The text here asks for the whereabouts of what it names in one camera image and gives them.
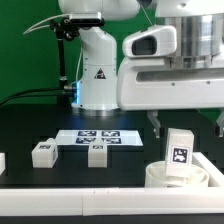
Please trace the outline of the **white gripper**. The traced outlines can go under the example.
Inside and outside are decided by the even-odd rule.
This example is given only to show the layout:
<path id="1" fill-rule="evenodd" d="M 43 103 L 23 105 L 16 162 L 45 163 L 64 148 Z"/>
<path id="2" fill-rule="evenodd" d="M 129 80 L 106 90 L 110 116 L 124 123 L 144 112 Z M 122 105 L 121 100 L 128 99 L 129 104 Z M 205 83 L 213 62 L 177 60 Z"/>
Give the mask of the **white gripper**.
<path id="1" fill-rule="evenodd" d="M 123 110 L 224 107 L 224 68 L 171 69 L 164 58 L 125 58 L 119 68 L 117 103 Z M 147 117 L 160 137 L 157 111 Z"/>

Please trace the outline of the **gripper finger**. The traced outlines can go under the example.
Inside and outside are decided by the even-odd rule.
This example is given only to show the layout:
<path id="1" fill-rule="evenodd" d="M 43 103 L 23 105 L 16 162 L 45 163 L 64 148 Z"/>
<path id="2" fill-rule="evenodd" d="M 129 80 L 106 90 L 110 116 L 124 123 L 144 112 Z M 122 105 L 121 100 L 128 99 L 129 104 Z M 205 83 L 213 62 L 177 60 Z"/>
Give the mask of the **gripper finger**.
<path id="1" fill-rule="evenodd" d="M 216 120 L 215 131 L 218 137 L 224 137 L 224 112 L 222 112 Z"/>

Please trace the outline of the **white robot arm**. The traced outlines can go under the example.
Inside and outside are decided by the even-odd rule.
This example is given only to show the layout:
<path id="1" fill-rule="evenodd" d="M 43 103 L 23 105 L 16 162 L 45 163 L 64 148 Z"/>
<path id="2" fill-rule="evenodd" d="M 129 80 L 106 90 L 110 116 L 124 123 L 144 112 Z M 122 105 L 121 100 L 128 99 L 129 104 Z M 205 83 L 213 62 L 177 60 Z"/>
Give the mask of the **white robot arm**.
<path id="1" fill-rule="evenodd" d="M 87 114 L 168 109 L 224 109 L 224 0 L 58 0 L 80 27 L 83 77 L 72 106 Z M 116 63 L 116 41 L 99 22 L 155 11 L 155 24 L 127 36 Z"/>

